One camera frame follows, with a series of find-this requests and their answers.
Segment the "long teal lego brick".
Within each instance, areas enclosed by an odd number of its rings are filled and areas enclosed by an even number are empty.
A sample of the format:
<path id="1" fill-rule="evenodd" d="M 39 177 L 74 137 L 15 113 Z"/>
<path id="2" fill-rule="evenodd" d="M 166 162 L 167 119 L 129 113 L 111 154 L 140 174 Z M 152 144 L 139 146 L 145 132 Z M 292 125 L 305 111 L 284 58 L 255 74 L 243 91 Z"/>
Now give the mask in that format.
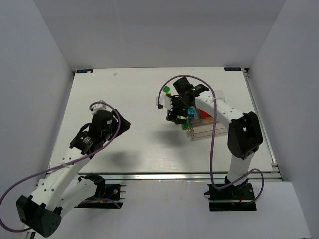
<path id="1" fill-rule="evenodd" d="M 194 108 L 188 108 L 188 119 L 189 120 L 195 119 L 195 109 Z"/>

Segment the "green square lego top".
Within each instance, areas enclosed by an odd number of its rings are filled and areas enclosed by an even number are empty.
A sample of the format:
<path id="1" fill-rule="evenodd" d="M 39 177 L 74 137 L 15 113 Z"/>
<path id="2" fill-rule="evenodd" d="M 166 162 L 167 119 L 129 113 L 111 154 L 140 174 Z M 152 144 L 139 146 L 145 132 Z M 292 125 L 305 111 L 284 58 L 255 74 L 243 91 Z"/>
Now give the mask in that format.
<path id="1" fill-rule="evenodd" d="M 165 93 L 169 93 L 170 92 L 170 87 L 169 86 L 164 86 L 163 91 Z"/>

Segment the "long green lego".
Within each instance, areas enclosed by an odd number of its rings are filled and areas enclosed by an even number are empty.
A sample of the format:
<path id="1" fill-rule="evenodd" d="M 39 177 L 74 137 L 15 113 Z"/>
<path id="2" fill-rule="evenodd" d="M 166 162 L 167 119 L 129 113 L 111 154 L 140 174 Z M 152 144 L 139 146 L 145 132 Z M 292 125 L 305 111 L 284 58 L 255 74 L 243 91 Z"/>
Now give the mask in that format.
<path id="1" fill-rule="evenodd" d="M 183 130 L 189 130 L 189 120 L 188 120 L 188 118 L 184 119 L 184 122 L 182 124 L 182 129 Z"/>

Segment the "red arched lego brick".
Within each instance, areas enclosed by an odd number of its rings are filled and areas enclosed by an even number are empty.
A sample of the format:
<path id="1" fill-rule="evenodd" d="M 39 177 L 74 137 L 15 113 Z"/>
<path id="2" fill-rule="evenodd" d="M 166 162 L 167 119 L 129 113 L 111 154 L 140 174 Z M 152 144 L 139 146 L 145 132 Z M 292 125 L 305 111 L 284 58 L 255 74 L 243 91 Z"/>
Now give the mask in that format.
<path id="1" fill-rule="evenodd" d="M 205 112 L 205 111 L 203 111 L 203 110 L 200 110 L 200 111 L 201 111 L 202 117 L 203 117 L 204 119 L 211 117 L 211 115 L 208 114 L 207 112 Z"/>

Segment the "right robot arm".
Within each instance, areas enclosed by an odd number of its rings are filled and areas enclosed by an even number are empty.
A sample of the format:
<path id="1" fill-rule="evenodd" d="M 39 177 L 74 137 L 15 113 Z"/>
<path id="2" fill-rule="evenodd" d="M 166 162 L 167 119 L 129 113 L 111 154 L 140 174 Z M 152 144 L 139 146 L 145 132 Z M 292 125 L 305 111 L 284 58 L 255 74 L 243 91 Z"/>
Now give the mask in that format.
<path id="1" fill-rule="evenodd" d="M 259 119 L 256 113 L 237 110 L 217 97 L 213 88 L 204 80 L 197 86 L 191 84 L 190 75 L 172 77 L 177 95 L 165 95 L 164 101 L 158 94 L 158 106 L 167 108 L 166 119 L 175 124 L 187 122 L 188 109 L 196 107 L 207 112 L 214 124 L 221 123 L 228 130 L 227 147 L 231 152 L 231 163 L 223 186 L 212 187 L 224 190 L 237 188 L 247 183 L 251 174 L 249 166 L 254 154 L 263 143 Z"/>

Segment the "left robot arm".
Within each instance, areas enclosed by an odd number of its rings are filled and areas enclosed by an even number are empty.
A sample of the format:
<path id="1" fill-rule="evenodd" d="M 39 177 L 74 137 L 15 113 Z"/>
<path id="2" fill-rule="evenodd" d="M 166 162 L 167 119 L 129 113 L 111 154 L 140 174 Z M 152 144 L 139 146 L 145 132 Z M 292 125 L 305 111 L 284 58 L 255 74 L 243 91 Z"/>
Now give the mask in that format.
<path id="1" fill-rule="evenodd" d="M 60 169 L 49 176 L 28 197 L 20 196 L 16 207 L 20 220 L 47 238 L 59 227 L 62 218 L 86 199 L 100 199 L 106 194 L 105 179 L 89 173 L 72 189 L 67 187 L 78 172 L 113 137 L 130 129 L 131 124 L 117 110 L 99 109 L 92 121 L 81 127 L 70 142 Z"/>

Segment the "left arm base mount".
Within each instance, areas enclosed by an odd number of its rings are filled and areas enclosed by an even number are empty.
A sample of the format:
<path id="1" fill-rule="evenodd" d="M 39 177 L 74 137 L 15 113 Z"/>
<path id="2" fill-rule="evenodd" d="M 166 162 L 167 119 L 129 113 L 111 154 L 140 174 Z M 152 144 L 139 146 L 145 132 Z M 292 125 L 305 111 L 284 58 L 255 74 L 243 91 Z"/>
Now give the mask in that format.
<path id="1" fill-rule="evenodd" d="M 79 176 L 78 183 L 82 180 L 91 180 L 96 186 L 93 196 L 82 201 L 77 208 L 85 209 L 120 209 L 123 205 L 124 185 L 108 184 L 105 179 L 95 173 Z"/>

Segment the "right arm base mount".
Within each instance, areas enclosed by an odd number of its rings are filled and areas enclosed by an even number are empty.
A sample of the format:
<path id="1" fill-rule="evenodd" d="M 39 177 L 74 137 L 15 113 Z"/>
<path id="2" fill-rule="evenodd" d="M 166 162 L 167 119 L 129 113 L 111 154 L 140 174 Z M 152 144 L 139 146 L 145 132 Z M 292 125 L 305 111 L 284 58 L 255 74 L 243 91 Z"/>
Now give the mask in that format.
<path id="1" fill-rule="evenodd" d="M 211 212 L 256 211 L 255 194 L 251 183 L 242 187 L 217 190 L 212 184 L 207 185 L 204 196 L 208 199 Z"/>

